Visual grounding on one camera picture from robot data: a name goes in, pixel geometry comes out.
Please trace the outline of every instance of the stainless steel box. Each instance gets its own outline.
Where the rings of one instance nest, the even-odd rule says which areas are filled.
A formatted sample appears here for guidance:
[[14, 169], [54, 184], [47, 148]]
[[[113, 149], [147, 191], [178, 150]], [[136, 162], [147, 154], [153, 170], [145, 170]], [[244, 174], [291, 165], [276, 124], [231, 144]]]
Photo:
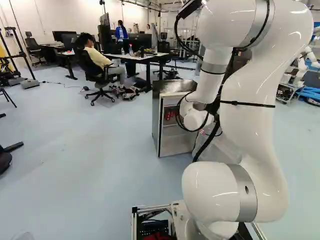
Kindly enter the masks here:
[[179, 100], [196, 86], [196, 82], [187, 79], [153, 82], [152, 137], [158, 157], [192, 152], [197, 133], [180, 128], [175, 112]]

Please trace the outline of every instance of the blue jacket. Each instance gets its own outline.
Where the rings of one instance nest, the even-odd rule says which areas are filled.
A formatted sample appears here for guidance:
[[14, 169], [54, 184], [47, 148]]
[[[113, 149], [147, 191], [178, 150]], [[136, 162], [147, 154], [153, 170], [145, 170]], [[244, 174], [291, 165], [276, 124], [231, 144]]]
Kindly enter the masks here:
[[[117, 39], [120, 39], [120, 26], [117, 26], [116, 29], [115, 29], [115, 36]], [[125, 28], [122, 28], [122, 32], [123, 32], [123, 38], [124, 39], [128, 39], [128, 33], [127, 33], [127, 30]]]

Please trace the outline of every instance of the man sitting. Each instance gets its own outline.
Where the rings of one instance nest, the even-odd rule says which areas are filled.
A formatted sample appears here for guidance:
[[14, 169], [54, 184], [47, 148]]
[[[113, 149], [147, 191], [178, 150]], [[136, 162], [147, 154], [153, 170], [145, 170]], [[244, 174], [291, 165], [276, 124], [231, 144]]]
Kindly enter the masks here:
[[[99, 66], [102, 70], [104, 70], [106, 65], [111, 65], [112, 62], [107, 57], [103, 56], [99, 51], [94, 48], [94, 37], [89, 33], [83, 32], [80, 36], [76, 39], [75, 44], [77, 47], [81, 47], [86, 50], [91, 58], [91, 60]], [[117, 74], [120, 76], [120, 86], [119, 89], [125, 90], [124, 87], [125, 79], [126, 79], [126, 70], [125, 68], [118, 66], [118, 67], [110, 67], [108, 69], [109, 74]]]

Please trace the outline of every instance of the yellow shirt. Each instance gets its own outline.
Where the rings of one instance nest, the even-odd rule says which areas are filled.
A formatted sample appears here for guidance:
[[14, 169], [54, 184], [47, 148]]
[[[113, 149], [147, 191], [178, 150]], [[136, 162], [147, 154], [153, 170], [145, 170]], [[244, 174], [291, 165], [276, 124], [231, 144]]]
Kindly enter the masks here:
[[97, 51], [94, 47], [85, 47], [86, 50], [91, 58], [91, 60], [98, 65], [100, 68], [104, 69], [105, 65], [110, 65], [112, 62], [109, 58], [103, 56], [99, 51]]

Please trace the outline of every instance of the white robot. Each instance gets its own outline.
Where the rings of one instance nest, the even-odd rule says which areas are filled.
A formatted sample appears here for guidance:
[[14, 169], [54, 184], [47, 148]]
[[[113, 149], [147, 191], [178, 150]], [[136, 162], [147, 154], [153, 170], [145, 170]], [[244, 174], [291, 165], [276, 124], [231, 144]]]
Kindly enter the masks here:
[[[182, 176], [183, 204], [191, 220], [186, 222], [193, 222], [206, 239], [229, 239], [238, 222], [273, 222], [287, 210], [288, 187], [273, 146], [274, 107], [285, 70], [308, 46], [313, 17], [303, 3], [292, 0], [202, 4], [197, 35], [206, 51], [197, 89], [181, 102], [186, 128], [196, 130], [205, 121], [207, 112], [193, 104], [216, 99], [233, 47], [252, 51], [252, 60], [226, 80], [220, 97], [220, 124], [241, 149], [241, 163], [195, 162]], [[198, 0], [187, 2], [177, 19], [199, 5]], [[212, 121], [210, 115], [206, 124]], [[190, 226], [186, 223], [183, 238], [197, 239]]]
[[320, 63], [318, 62], [315, 54], [313, 53], [311, 47], [307, 46], [301, 54], [297, 57], [298, 69], [299, 71], [296, 73], [293, 84], [297, 86], [303, 86], [303, 82], [301, 81], [304, 75], [308, 71], [308, 66], [306, 65], [305, 59], [310, 59], [311, 67], [317, 68], [320, 70]]

